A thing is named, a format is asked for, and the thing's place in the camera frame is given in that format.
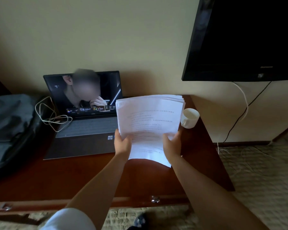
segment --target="mug handle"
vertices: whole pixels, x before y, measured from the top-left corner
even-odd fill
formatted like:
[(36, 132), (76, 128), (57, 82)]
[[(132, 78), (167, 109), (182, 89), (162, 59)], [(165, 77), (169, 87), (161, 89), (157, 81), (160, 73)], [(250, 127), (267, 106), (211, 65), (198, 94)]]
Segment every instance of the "mug handle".
[(183, 122), (182, 122), (182, 126), (183, 127), (186, 127), (189, 123), (189, 120), (185, 119)]

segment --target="black bag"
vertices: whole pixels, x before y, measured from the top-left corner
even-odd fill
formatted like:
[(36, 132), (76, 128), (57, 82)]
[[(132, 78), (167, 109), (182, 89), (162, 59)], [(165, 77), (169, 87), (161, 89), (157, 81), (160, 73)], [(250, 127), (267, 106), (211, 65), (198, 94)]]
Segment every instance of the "black bag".
[[(25, 147), (43, 124), (35, 112), (35, 105), (40, 100), (40, 97), (26, 94), (0, 96), (0, 175), (17, 166), (14, 164), (22, 159)], [(48, 113), (48, 109), (43, 108), (42, 118)]]

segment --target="laptop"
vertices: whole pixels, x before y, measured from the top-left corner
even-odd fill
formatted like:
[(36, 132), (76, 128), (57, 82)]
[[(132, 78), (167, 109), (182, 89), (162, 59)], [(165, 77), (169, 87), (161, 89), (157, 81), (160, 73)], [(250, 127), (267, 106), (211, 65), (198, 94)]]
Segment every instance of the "laptop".
[(72, 117), (60, 124), (44, 160), (114, 152), (115, 101), (123, 98), (119, 71), (78, 69), (44, 80), (60, 115)]

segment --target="forearm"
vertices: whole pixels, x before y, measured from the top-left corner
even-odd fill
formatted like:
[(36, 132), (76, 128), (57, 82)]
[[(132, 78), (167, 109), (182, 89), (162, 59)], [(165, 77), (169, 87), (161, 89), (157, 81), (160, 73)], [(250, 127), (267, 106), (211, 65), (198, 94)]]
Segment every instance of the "forearm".
[(182, 157), (172, 166), (205, 229), (268, 229), (252, 212)]
[(101, 229), (126, 161), (124, 155), (115, 155), (107, 166), (88, 182), (66, 207), (83, 211), (93, 221), (96, 229)]

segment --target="neck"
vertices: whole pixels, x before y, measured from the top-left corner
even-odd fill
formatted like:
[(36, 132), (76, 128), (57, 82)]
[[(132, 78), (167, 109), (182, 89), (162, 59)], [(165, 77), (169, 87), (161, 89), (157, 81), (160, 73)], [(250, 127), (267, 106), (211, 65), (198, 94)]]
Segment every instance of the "neck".
[(80, 101), (81, 99), (79, 99), (73, 89), (71, 85), (67, 85), (66, 89), (64, 90), (64, 93), (66, 95), (66, 97), (68, 98), (68, 100), (75, 106), (75, 107), (80, 107)]

